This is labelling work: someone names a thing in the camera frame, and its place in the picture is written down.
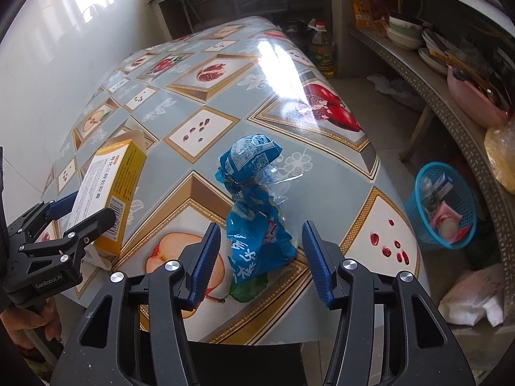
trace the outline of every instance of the plastic bottle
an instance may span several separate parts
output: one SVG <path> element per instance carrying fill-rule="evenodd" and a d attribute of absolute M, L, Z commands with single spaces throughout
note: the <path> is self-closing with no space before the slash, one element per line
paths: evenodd
<path fill-rule="evenodd" d="M 336 45 L 324 22 L 316 22 L 315 33 L 308 46 L 309 58 L 326 78 L 335 73 Z"/>
<path fill-rule="evenodd" d="M 420 179 L 420 202 L 422 206 L 426 208 L 429 217 L 433 216 L 433 213 L 438 208 L 440 201 L 438 199 L 438 193 L 431 183 L 431 179 L 427 176 L 423 176 Z"/>

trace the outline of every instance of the shelf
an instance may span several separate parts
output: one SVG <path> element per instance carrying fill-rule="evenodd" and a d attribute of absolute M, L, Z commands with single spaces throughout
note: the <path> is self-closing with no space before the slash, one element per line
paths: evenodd
<path fill-rule="evenodd" d="M 371 29 L 349 28 L 349 32 L 408 81 L 467 158 L 488 205 L 501 250 L 506 277 L 505 318 L 507 322 L 515 319 L 515 196 L 506 192 L 493 176 L 483 143 L 485 130 L 456 104 L 446 79 L 429 68 L 418 52 L 401 49 Z"/>

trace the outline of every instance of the yellow box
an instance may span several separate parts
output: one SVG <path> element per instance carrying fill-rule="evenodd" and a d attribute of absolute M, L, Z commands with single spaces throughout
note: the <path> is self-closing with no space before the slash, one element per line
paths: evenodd
<path fill-rule="evenodd" d="M 114 227 L 88 245 L 84 260 L 104 269 L 120 254 L 137 181 L 147 158 L 142 131 L 109 139 L 95 153 L 73 204 L 68 229 L 104 207 L 117 215 Z"/>

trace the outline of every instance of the hand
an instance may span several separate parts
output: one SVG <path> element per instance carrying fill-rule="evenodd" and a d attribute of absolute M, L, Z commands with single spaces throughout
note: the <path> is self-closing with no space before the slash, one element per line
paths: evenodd
<path fill-rule="evenodd" d="M 45 327 L 47 341 L 55 338 L 60 340 L 61 320 L 57 312 L 54 298 L 46 300 L 46 304 L 40 314 L 28 309 L 20 309 L 16 306 L 7 308 L 0 314 L 0 319 L 12 342 L 25 349 L 33 349 L 34 344 L 25 335 L 24 329 L 34 329 L 40 326 Z"/>

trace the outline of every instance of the barcode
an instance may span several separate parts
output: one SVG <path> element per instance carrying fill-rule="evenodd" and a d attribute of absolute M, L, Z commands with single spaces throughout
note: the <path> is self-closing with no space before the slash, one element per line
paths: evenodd
<path fill-rule="evenodd" d="M 113 241 L 118 241 L 118 231 L 120 229 L 122 216 L 124 215 L 125 203 L 122 202 L 119 198 L 112 196 L 111 201 L 109 202 L 109 208 L 114 210 L 114 213 L 117 216 L 117 221 L 114 223 L 114 226 L 111 229 L 104 232 L 104 236 L 106 238 L 112 239 Z"/>

